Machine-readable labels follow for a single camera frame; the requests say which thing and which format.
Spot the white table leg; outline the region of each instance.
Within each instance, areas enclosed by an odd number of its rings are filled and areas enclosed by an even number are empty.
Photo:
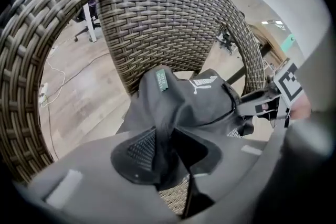
[[[92,42],[96,42],[97,38],[95,35],[95,31],[93,30],[93,25],[91,22],[91,16],[90,16],[90,10],[89,10],[89,4],[87,3],[84,5],[84,14],[85,14],[86,23],[88,24],[89,33],[90,33]]]

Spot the black fabric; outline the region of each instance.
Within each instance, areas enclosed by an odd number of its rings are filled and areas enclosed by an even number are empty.
[[[164,91],[160,91],[156,78],[161,69],[168,84]],[[241,134],[252,133],[251,118],[243,119],[235,113],[239,103],[239,95],[212,69],[192,80],[182,80],[169,67],[159,66],[144,74],[118,133],[155,127],[153,170],[161,177],[159,189],[167,189],[186,175],[171,141],[174,129],[197,127],[205,133],[228,135],[237,128]]]

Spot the power strip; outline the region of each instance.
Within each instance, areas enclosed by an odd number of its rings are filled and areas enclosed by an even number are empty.
[[[38,103],[42,105],[47,100],[47,91],[48,91],[48,83],[44,83],[41,85],[40,95],[38,98]]]

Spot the wicker seat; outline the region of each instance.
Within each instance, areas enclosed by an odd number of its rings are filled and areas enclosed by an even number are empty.
[[[1,14],[0,151],[13,178],[29,182],[53,159],[43,140],[38,89],[54,41],[89,0],[11,0]],[[258,46],[230,0],[97,0],[102,31],[129,94],[156,65],[199,72],[221,23],[246,67],[244,92],[263,86]]]

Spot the white cable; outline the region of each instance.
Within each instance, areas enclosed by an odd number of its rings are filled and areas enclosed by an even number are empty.
[[[49,63],[48,59],[47,59],[47,64],[51,67],[52,70],[56,70],[56,71],[58,71],[58,72],[60,72],[60,73],[63,73],[63,74],[64,74],[64,78],[63,78],[63,83],[62,83],[61,89],[60,89],[59,92],[58,92],[58,95],[55,97],[55,99],[53,99],[53,100],[50,101],[50,102],[48,102],[48,99],[47,99],[47,104],[46,104],[46,105],[43,106],[43,105],[41,104],[41,107],[42,107],[42,108],[45,108],[47,105],[53,103],[53,102],[59,97],[59,95],[60,95],[60,93],[61,93],[61,91],[62,91],[62,89],[63,89],[63,85],[64,85],[64,82],[65,82],[65,76],[66,76],[65,73],[64,73],[63,71],[61,71],[61,70],[59,70],[59,69],[57,69],[57,68],[53,68],[53,67],[51,66],[51,64]]]

